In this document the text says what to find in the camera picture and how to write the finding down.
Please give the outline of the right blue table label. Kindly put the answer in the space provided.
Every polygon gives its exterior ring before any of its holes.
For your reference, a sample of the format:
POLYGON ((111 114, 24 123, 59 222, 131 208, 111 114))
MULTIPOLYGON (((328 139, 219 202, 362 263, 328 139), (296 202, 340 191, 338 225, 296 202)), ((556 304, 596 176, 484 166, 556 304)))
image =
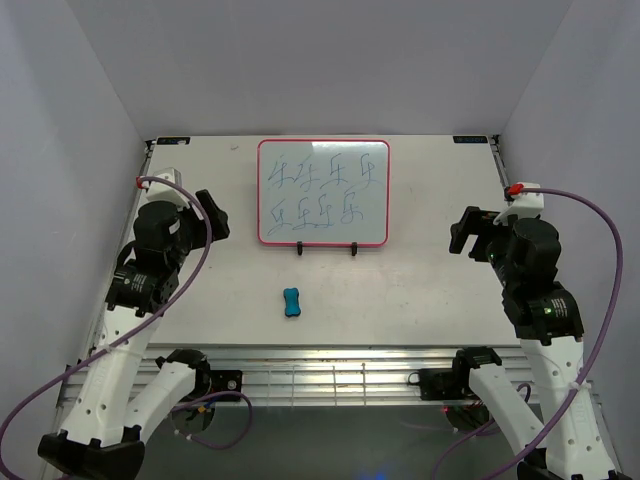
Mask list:
POLYGON ((484 135, 453 135, 456 144, 488 144, 489 140, 484 135))

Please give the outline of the blue table label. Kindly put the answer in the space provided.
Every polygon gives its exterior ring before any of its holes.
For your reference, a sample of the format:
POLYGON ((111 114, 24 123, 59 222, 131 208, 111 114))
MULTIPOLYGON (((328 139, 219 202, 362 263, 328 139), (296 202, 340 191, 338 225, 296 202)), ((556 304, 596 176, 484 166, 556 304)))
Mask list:
POLYGON ((189 145, 191 141, 190 137, 159 137, 156 140, 156 145, 189 145))
POLYGON ((488 144, 489 140, 484 135, 453 135, 456 144, 488 144))

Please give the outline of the pink framed whiteboard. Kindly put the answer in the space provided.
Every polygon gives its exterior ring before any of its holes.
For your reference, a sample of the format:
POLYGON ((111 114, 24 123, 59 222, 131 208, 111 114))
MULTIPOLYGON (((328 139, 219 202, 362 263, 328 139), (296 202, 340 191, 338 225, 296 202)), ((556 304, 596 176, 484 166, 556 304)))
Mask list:
POLYGON ((377 139, 265 139, 257 236, 268 246, 380 247, 389 236, 391 148, 377 139))

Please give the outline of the left blue table label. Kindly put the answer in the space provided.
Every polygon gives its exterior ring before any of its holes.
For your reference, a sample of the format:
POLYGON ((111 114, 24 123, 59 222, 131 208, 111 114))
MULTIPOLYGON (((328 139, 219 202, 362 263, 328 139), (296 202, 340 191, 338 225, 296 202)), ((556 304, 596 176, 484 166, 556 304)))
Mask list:
POLYGON ((156 140, 156 145, 189 145, 191 141, 190 137, 159 137, 156 140))

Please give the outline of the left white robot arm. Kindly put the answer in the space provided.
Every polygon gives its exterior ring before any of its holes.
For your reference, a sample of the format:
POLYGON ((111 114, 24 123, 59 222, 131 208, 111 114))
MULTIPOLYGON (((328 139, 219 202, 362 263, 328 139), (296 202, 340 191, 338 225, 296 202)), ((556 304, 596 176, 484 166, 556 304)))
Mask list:
POLYGON ((203 353, 177 349, 157 359, 160 371, 136 397, 135 377, 156 326, 148 324, 170 302, 180 270, 208 240, 230 234, 228 215, 209 191, 195 194, 206 215, 179 196, 150 196, 137 212, 133 238, 119 253, 105 300, 96 352, 76 403, 56 433, 44 435, 38 454, 61 472, 85 479, 133 479, 145 444, 181 401, 205 397, 212 387, 203 353))

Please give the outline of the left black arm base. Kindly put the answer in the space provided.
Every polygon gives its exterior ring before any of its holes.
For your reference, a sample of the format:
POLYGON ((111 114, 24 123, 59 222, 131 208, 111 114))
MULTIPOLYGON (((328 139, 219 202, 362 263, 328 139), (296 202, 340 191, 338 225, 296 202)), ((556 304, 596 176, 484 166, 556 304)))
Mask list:
POLYGON ((242 391, 243 372, 241 370, 212 370, 210 380, 210 393, 224 392, 224 395, 209 399, 208 403, 241 401, 241 398, 235 395, 235 392, 242 391))

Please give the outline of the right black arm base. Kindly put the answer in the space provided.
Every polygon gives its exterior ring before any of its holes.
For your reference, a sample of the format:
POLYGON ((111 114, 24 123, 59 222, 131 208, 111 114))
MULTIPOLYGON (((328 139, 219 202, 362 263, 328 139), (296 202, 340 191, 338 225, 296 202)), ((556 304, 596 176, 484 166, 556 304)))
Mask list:
POLYGON ((423 401, 464 400, 465 387, 452 369, 419 369, 407 377, 407 385, 419 389, 423 401))

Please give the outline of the black metal whiteboard stand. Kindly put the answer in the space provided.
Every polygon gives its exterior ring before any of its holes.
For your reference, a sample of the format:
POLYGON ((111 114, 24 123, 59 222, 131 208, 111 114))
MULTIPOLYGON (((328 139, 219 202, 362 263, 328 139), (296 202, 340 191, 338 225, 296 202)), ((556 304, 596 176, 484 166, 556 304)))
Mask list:
POLYGON ((321 249, 321 250, 348 250, 352 257, 355 257, 359 251, 359 243, 313 243, 298 241, 294 244, 296 253, 298 256, 302 256, 306 249, 321 249))

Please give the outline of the aluminium frame rail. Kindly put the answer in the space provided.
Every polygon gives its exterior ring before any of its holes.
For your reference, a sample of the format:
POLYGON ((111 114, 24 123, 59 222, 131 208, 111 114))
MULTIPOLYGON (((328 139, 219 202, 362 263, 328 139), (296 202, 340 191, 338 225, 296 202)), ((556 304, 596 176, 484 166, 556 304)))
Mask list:
POLYGON ((214 370, 242 372, 258 407, 417 406, 417 371, 450 368, 450 346, 229 346, 192 344, 214 370))

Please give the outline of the blue whiteboard eraser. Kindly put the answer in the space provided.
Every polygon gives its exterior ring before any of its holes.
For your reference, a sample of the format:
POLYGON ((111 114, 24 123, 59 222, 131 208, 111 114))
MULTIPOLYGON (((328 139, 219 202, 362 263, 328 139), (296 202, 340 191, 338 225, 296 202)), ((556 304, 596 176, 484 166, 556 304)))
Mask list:
POLYGON ((286 318, 299 317, 301 315, 299 290, 297 288, 285 288, 283 290, 283 298, 285 302, 285 307, 284 307, 285 317, 286 318))

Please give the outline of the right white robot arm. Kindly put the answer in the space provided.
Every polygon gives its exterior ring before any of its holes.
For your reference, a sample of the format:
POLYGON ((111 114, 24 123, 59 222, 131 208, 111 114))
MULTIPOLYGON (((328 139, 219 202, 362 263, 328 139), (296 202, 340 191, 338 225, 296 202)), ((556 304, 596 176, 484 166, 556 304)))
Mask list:
POLYGON ((520 479, 620 479, 599 430, 591 391, 579 381, 584 328, 572 294, 556 279, 561 254, 557 230, 538 217, 465 209, 451 227, 449 250, 491 265, 502 304, 529 362, 542 415, 513 390, 490 348, 458 352, 451 382, 464 397, 487 406, 515 453, 520 479))

